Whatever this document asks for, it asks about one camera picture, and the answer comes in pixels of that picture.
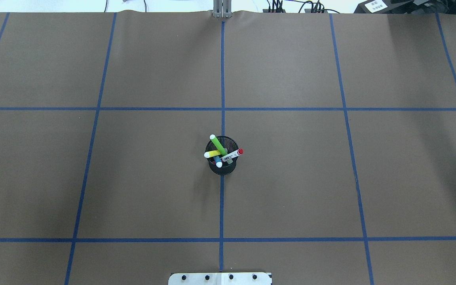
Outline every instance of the marker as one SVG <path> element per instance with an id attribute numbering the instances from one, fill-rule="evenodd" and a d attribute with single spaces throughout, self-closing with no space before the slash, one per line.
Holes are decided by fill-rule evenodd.
<path id="1" fill-rule="evenodd" d="M 235 157 L 238 157 L 239 155 L 243 154 L 244 153 L 244 150 L 242 148 L 239 148 L 238 150 L 228 154 L 228 155 L 225 155 L 223 157 L 221 157 L 221 160 L 222 161 L 226 161 L 228 162 L 228 160 L 231 160 L 232 158 L 235 158 Z"/>
<path id="2" fill-rule="evenodd" d="M 218 156 L 214 156 L 214 161 L 216 162 L 217 168 L 221 168 L 221 166 L 223 166 L 223 163 L 221 162 L 221 159 Z"/>
<path id="3" fill-rule="evenodd" d="M 225 156 L 228 154 L 228 152 L 226 152 L 223 148 L 223 146 L 221 145 L 221 143 L 219 142 L 219 140 L 217 139 L 217 137 L 215 135 L 210 135 L 210 140 L 212 141 L 212 144 L 214 144 L 214 146 L 216 146 L 217 150 L 219 150 L 219 152 L 221 153 L 222 156 Z"/>
<path id="4" fill-rule="evenodd" d="M 203 156 L 205 156 L 205 158 L 210 158 L 210 157 L 214 157 L 216 155 L 221 155 L 221 153 L 219 151 L 210 151 L 210 152 L 206 152 L 204 153 Z"/>

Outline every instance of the pen holder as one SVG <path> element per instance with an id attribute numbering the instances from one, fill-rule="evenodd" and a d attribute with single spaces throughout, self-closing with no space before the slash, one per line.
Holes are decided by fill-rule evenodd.
<path id="1" fill-rule="evenodd" d="M 239 146 L 237 145 L 237 143 L 229 137 L 225 137 L 224 135 L 219 135 L 219 136 L 217 136 L 217 139 L 222 144 L 222 146 L 224 146 L 226 149 L 228 149 L 228 153 L 239 149 Z M 205 146 L 205 152 L 210 152 L 210 151 L 215 151 L 215 150 L 217 150 L 216 146 L 214 146 L 214 144 L 212 144 L 212 141 L 209 141 L 207 146 Z M 235 157 L 232 159 L 233 160 L 232 164 L 223 162 L 223 166 L 221 166 L 221 168 L 218 168 L 216 166 L 216 162 L 214 161 L 214 158 L 212 158 L 212 157 L 207 158 L 207 161 L 209 163 L 209 167 L 210 167 L 210 170 L 212 170 L 212 172 L 216 173 L 217 175 L 226 175 L 226 174 L 232 173 L 232 171 L 235 169 L 235 166 L 237 166 L 237 158 L 238 157 Z"/>

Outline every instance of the metal clamp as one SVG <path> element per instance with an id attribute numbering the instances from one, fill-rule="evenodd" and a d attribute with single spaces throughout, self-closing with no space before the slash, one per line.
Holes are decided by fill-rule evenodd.
<path id="1" fill-rule="evenodd" d="M 232 17 L 232 0 L 214 0 L 214 18 L 231 18 Z"/>

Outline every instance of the white label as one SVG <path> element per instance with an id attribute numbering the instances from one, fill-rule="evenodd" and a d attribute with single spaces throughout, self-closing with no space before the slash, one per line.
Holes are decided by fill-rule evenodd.
<path id="1" fill-rule="evenodd" d="M 386 6 L 385 2 L 383 2 L 382 0 L 375 0 L 365 4 L 365 7 L 367 7 L 367 9 L 369 9 L 371 13 L 374 13 L 375 11 L 381 11 L 385 9 L 388 6 Z"/>

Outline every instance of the white bracket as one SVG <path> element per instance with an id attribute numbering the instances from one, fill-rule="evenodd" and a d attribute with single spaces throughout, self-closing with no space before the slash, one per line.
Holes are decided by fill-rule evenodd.
<path id="1" fill-rule="evenodd" d="M 231 18 L 232 17 L 232 0 L 214 0 L 214 18 Z"/>
<path id="2" fill-rule="evenodd" d="M 172 274 L 168 285 L 272 285 L 272 274 L 265 272 L 217 272 Z"/>

